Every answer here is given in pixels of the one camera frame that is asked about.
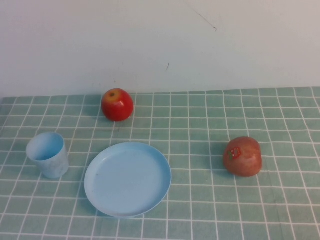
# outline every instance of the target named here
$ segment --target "plate rim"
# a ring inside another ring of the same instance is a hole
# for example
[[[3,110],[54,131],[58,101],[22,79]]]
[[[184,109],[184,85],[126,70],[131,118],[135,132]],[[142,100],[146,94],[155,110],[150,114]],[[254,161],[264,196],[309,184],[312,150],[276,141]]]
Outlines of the plate rim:
[[[112,148],[117,146],[119,147],[120,145],[131,145],[131,144],[135,144],[135,145],[140,145],[140,146],[144,146],[144,147],[148,147],[150,149],[153,149],[154,151],[160,153],[162,155],[162,157],[164,158],[165,162],[166,162],[166,165],[169,169],[169,173],[170,173],[170,181],[169,181],[169,184],[168,184],[168,188],[164,194],[164,196],[161,198],[161,200],[158,201],[157,204],[155,204],[153,207],[151,207],[150,209],[148,210],[145,210],[144,212],[141,212],[139,214],[132,214],[132,215],[127,215],[127,216],[119,216],[119,215],[116,215],[116,214],[109,214],[109,213],[106,213],[106,212],[103,212],[101,210],[98,209],[98,207],[96,207],[95,204],[93,204],[93,202],[91,201],[92,198],[89,198],[88,196],[90,196],[90,194],[88,194],[87,192],[89,191],[88,190],[88,175],[90,174],[89,173],[89,169],[90,167],[93,168],[93,163],[96,163],[96,162],[99,162],[99,161],[102,161],[103,158],[101,158],[101,155],[107,151],[112,151]],[[127,141],[127,142],[121,142],[121,143],[117,143],[115,145],[112,145],[112,146],[109,146],[107,147],[106,149],[104,149],[103,151],[101,151],[97,156],[95,156],[95,158],[92,160],[92,162],[89,164],[89,166],[87,167],[87,170],[85,172],[85,175],[84,175],[84,192],[85,192],[85,195],[87,197],[87,199],[89,200],[89,202],[100,212],[102,212],[103,214],[106,214],[110,217],[113,217],[113,218],[117,218],[117,219],[127,219],[127,218],[134,218],[134,217],[137,217],[137,216],[140,216],[140,215],[143,215],[143,214],[146,214],[147,212],[151,211],[152,209],[154,209],[156,206],[158,206],[163,200],[164,198],[167,196],[168,192],[169,192],[169,189],[171,187],[171,184],[172,184],[172,170],[171,170],[171,167],[170,167],[170,164],[166,158],[166,156],[161,152],[159,151],[158,149],[156,149],[155,147],[149,145],[149,144],[146,144],[146,143],[142,143],[142,142],[135,142],[135,141]]]

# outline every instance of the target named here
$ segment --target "green checkered tablecloth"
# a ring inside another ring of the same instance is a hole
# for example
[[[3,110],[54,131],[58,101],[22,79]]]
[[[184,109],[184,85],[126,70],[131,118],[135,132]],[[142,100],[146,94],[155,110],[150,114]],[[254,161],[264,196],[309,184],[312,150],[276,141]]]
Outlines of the green checkered tablecloth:
[[[123,122],[102,115],[101,95],[5,98],[0,106],[1,240],[320,240],[320,87],[138,93]],[[43,177],[26,145],[60,133],[70,168]],[[228,141],[260,142],[262,171],[235,177]],[[172,168],[152,211],[114,219],[86,198],[94,157],[122,142],[160,150]]]

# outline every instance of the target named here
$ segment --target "plastic plate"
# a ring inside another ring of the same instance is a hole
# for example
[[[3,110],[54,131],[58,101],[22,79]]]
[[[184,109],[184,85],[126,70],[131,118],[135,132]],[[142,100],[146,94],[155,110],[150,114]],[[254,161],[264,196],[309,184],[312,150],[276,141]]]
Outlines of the plastic plate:
[[[124,142],[102,151],[89,165],[85,193],[100,212],[132,218],[156,207],[171,185],[165,156],[152,146]]]

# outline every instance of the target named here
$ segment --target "blue cup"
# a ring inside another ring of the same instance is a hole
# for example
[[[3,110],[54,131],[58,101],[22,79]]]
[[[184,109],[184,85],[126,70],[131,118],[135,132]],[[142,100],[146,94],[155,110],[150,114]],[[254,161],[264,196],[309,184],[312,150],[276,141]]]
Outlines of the blue cup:
[[[44,132],[31,139],[26,155],[49,179],[60,178],[68,171],[65,140],[56,132]]]

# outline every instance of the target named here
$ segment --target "cup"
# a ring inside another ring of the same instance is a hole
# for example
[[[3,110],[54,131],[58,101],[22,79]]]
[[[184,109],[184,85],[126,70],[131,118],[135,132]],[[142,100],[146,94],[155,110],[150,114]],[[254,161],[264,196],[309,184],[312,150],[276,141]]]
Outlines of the cup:
[[[60,178],[68,171],[65,140],[56,132],[44,132],[31,139],[26,155],[49,179]]]

